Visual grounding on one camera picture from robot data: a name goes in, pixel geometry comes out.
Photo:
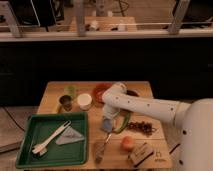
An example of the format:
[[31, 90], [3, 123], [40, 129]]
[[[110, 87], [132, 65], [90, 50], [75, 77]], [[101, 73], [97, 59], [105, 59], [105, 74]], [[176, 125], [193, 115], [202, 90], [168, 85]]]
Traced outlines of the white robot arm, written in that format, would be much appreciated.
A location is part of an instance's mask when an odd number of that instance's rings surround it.
[[182, 133], [179, 171], [213, 171], [213, 98], [186, 103], [130, 96], [121, 82], [107, 89], [102, 99], [103, 112], [113, 116], [117, 109], [171, 123]]

